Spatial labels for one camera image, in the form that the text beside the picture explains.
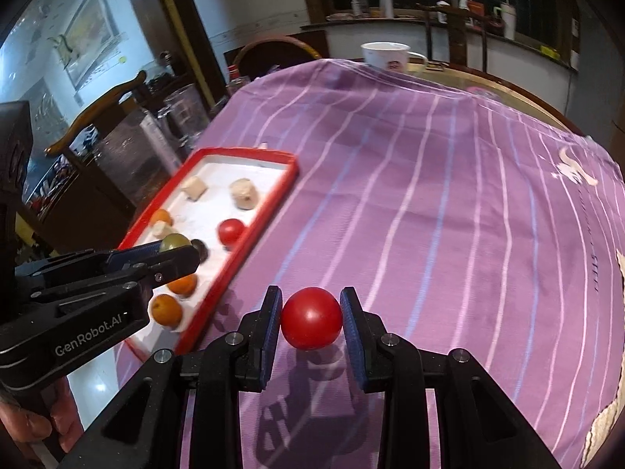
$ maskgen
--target striped tablecloth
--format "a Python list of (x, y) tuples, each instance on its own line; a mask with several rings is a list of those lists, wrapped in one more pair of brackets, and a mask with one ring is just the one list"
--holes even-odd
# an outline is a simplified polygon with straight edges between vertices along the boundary
[[(263, 142), (296, 153), (301, 175), (202, 346), (268, 285), (285, 298), (354, 286), (417, 347), (470, 350), (562, 467), (579, 467), (623, 356), (625, 191), (605, 150), (479, 95), (347, 61), (255, 81), (199, 145)], [(245, 467), (375, 467), (381, 418), (342, 336), (298, 353), (280, 335), (268, 389), (241, 395)]]

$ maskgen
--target screw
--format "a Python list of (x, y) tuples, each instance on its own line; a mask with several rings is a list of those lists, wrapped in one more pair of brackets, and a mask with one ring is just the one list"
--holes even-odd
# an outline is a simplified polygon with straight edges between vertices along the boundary
[(243, 335), (238, 331), (231, 331), (226, 335), (226, 344), (229, 346), (237, 346), (243, 342)]
[(382, 337), (380, 337), (380, 340), (382, 341), (382, 344), (389, 347), (393, 347), (399, 344), (399, 337), (394, 333), (385, 333), (382, 335)]
[(172, 356), (173, 353), (169, 349), (159, 349), (154, 353), (154, 361), (156, 363), (167, 363)]
[(451, 356), (458, 363), (466, 363), (471, 359), (471, 355), (466, 349), (454, 349), (451, 351)]

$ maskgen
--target painting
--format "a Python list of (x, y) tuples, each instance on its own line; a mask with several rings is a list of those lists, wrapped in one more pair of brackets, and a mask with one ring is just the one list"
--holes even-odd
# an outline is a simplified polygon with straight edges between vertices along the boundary
[(98, 67), (108, 49), (118, 41), (118, 29), (106, 0), (83, 0), (74, 14), (64, 40), (71, 50), (65, 67), (76, 90)]

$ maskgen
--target red tomato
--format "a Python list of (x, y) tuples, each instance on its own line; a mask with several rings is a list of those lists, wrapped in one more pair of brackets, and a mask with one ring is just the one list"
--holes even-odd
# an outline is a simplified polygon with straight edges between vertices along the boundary
[(239, 219), (228, 219), (220, 222), (217, 227), (217, 236), (226, 248), (233, 247), (245, 231), (245, 224)]
[(284, 304), (280, 325), (289, 344), (310, 351), (336, 340), (343, 326), (343, 314), (332, 294), (321, 288), (304, 288)]

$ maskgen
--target green grape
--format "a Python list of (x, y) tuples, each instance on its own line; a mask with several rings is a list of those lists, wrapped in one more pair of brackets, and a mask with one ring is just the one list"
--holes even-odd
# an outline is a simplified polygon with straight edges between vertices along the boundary
[(167, 252), (168, 250), (177, 249), (178, 247), (184, 247), (185, 245), (191, 245), (191, 242), (183, 234), (168, 234), (165, 238), (162, 239), (159, 252)]

